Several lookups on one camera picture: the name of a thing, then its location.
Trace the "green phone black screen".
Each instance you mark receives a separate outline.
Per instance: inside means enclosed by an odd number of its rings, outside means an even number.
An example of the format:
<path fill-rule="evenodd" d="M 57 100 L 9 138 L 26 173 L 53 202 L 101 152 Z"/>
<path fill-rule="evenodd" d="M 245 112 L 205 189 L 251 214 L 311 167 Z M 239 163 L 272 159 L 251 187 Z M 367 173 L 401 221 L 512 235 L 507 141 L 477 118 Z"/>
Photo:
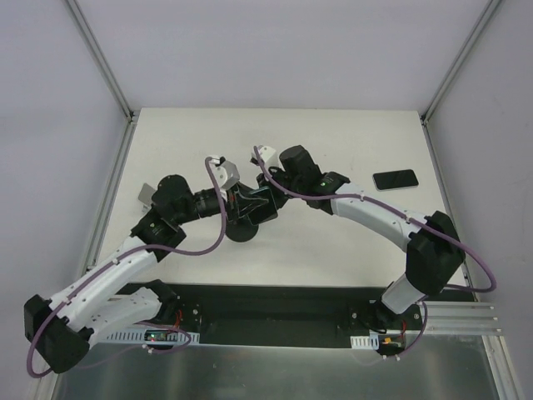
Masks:
<path fill-rule="evenodd" d="M 260 225 L 278 216 L 274 197 L 268 187 L 260 187 L 241 194 L 239 204 L 241 216 L 251 225 Z"/>

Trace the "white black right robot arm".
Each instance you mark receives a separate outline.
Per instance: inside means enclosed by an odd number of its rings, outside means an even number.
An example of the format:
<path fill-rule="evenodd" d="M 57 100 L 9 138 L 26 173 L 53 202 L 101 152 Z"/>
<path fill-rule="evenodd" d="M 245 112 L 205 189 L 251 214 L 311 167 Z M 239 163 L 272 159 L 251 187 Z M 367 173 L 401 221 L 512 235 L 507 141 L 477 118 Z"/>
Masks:
<path fill-rule="evenodd" d="M 252 157 L 283 197 L 359 223 L 406 254 L 405 271 L 376 302 L 375 319 L 383 328 L 396 327 L 410 305 L 439 294 L 465 261 L 453 222 L 443 212 L 426 216 L 373 198 L 347 177 L 322 173 L 302 146 L 288 148 L 281 162 L 264 146 L 254 147 Z"/>

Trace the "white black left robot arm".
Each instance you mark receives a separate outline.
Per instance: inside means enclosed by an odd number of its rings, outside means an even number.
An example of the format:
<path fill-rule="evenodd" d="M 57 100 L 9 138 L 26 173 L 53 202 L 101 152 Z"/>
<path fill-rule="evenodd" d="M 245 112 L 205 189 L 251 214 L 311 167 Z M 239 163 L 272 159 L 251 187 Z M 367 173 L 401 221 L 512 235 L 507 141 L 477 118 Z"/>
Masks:
<path fill-rule="evenodd" d="M 181 175 L 164 177 L 149 210 L 113 254 L 49 299 L 36 294 L 26 301 L 24 332 L 30 342 L 26 363 L 31 377 L 76 367 L 115 330 L 143 321 L 166 324 L 175 317 L 177 296 L 159 280 L 123 301 L 107 301 L 131 278 L 171 253 L 200 257 L 214 252 L 228 237 L 229 225 L 247 215 L 245 198 L 252 189 L 224 167 L 207 171 L 213 186 L 199 192 L 192 192 Z M 216 241 L 203 250 L 182 249 L 183 225 L 214 215 L 221 218 Z"/>

